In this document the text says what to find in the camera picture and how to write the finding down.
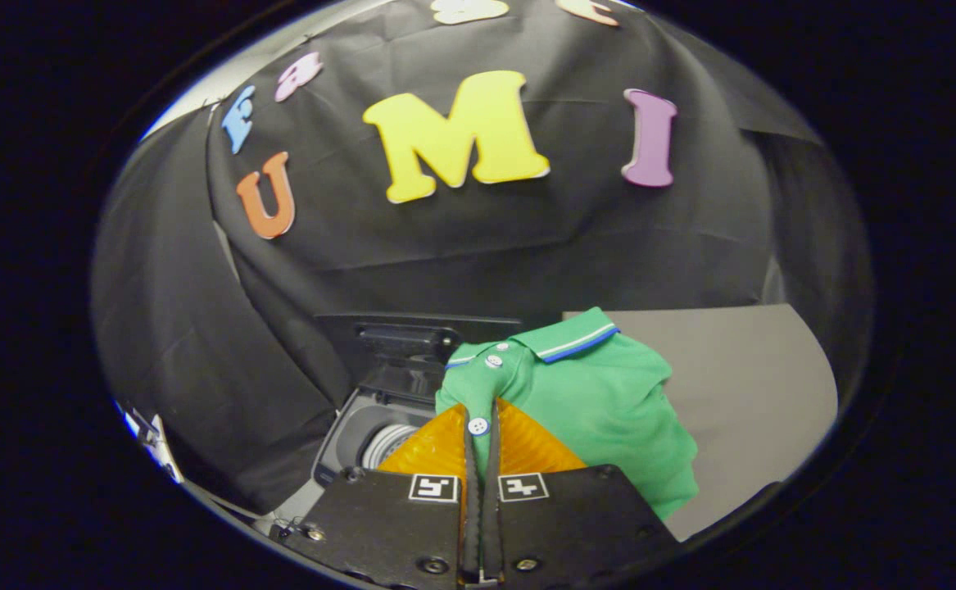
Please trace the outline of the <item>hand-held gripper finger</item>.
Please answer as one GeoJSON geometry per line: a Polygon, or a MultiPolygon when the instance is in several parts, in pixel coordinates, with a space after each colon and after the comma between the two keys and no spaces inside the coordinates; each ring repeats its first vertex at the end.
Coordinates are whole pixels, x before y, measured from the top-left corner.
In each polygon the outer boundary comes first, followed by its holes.
{"type": "Polygon", "coordinates": [[[304,511],[278,518],[294,556],[375,587],[480,579],[482,487],[465,406],[415,427],[382,460],[346,465],[304,511]]]}
{"type": "Polygon", "coordinates": [[[680,542],[618,466],[583,463],[507,401],[494,411],[482,519],[494,579],[602,585],[680,556],[680,542]]]}

